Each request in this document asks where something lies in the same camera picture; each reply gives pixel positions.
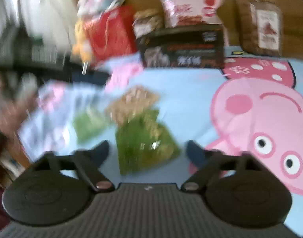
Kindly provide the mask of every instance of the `pink snack bag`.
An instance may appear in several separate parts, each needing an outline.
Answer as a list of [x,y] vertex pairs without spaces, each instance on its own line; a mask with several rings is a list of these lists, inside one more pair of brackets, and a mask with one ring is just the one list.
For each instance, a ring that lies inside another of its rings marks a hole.
[[[165,12],[166,27],[195,24],[222,24],[216,10],[223,0],[160,0]],[[228,46],[227,32],[224,43]]]

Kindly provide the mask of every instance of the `red gift bag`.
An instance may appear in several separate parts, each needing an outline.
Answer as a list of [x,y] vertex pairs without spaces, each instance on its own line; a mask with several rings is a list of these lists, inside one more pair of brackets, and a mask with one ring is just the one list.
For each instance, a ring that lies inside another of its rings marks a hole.
[[137,52],[133,16],[132,6],[124,5],[84,23],[84,30],[98,61]]

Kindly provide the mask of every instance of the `green snack package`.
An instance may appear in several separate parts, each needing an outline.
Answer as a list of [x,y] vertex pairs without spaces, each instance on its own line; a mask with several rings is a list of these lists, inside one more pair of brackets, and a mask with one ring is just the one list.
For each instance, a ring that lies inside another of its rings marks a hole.
[[167,128],[156,122],[158,113],[158,110],[145,110],[118,129],[121,175],[151,168],[180,154]]
[[89,107],[73,120],[73,127],[79,144],[99,135],[111,124],[96,108]]

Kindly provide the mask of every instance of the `ribbed black surface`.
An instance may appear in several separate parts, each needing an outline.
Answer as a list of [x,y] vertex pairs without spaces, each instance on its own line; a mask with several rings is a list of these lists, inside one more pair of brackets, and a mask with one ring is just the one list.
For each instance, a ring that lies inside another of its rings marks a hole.
[[82,214],[61,225],[29,227],[11,223],[0,238],[296,238],[284,225],[249,230],[220,221],[198,195],[175,184],[122,184],[96,195]]

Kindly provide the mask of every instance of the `cartoon pig eye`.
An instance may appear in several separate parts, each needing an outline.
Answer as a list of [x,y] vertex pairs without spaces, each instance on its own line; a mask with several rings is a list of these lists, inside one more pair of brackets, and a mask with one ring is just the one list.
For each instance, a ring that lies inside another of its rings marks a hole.
[[273,151],[273,144],[271,139],[263,135],[257,136],[255,138],[254,147],[258,153],[266,157],[268,157],[268,155],[271,155],[270,153]]
[[297,178],[302,171],[302,159],[301,157],[294,151],[287,151],[282,156],[282,170],[284,174],[290,179]]

